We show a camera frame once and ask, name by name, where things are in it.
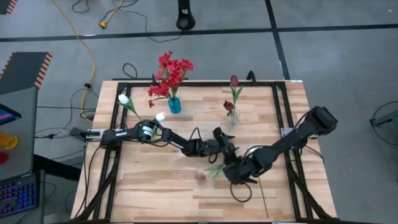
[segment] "table leg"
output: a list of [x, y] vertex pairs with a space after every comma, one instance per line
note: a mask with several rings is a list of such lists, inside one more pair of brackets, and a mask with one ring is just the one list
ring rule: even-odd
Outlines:
[[190, 0], [178, 0], [178, 18], [175, 25], [180, 30], [190, 30], [196, 22], [191, 13]]
[[34, 154], [33, 171], [45, 170], [46, 174], [79, 181], [81, 169], [62, 164], [51, 159]]

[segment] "wood grain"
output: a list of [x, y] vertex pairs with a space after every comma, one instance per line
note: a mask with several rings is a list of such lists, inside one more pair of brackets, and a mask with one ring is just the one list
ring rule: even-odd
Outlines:
[[[93, 128], [109, 128], [117, 82], [104, 82]], [[290, 108], [296, 122], [309, 110], [303, 83], [286, 82]], [[157, 113], [166, 112], [163, 126], [184, 138], [189, 138], [195, 127], [200, 128], [203, 139], [212, 139], [212, 131], [221, 127], [226, 134], [236, 136], [233, 143], [242, 154], [255, 144], [272, 144], [280, 139], [274, 99], [269, 87], [246, 87], [237, 102], [241, 116], [235, 127], [227, 125], [224, 100], [232, 101], [229, 87], [180, 87], [178, 97], [182, 101], [180, 114], [171, 114], [165, 100], [155, 101], [148, 107], [148, 87], [134, 87], [131, 95], [137, 112], [142, 118], [153, 119]], [[282, 112], [283, 100], [280, 94]], [[127, 113], [126, 123], [133, 127], [138, 118]], [[319, 151], [317, 141], [309, 146]], [[86, 162], [89, 163], [97, 142], [89, 143]], [[98, 189], [104, 149], [95, 155], [91, 168], [88, 200]], [[335, 208], [322, 160], [310, 151], [303, 151], [302, 161], [308, 189], [330, 215]], [[219, 158], [216, 164], [222, 163]], [[173, 146], [154, 147], [133, 142], [123, 143], [118, 172], [112, 222], [261, 222], [294, 221], [289, 185], [283, 155], [274, 162], [271, 170], [261, 176], [269, 217], [267, 217], [258, 184], [251, 184], [253, 198], [247, 203], [235, 201], [229, 192], [229, 182], [219, 175], [199, 185], [196, 176], [213, 166], [207, 158], [188, 158]], [[245, 199], [249, 192], [245, 186], [233, 187], [234, 194]], [[81, 205], [85, 192], [84, 172], [81, 173], [72, 217]], [[305, 209], [297, 189], [302, 216]], [[104, 197], [100, 217], [104, 216]]]

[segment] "yellow plug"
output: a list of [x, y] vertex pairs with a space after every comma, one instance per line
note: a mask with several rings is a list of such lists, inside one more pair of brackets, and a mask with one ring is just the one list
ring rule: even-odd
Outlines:
[[105, 28], [106, 28], [106, 22], [99, 22], [99, 26], [100, 26], [102, 29], [105, 29]]

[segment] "dark red tulip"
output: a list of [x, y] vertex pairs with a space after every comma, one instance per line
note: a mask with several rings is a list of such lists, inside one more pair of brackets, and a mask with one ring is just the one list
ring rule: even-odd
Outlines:
[[231, 86], [237, 87], [239, 85], [238, 78], [236, 75], [231, 76]]
[[228, 110], [229, 112], [231, 112], [235, 107], [234, 107], [234, 104], [233, 104], [233, 103], [228, 102], [228, 101], [225, 101], [225, 103], [224, 103], [224, 108], [225, 108], [226, 110]]

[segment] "keyboard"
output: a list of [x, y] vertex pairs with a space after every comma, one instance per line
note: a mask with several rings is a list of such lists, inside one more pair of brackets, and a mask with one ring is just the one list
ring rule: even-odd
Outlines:
[[0, 218], [39, 206], [40, 173], [0, 182]]

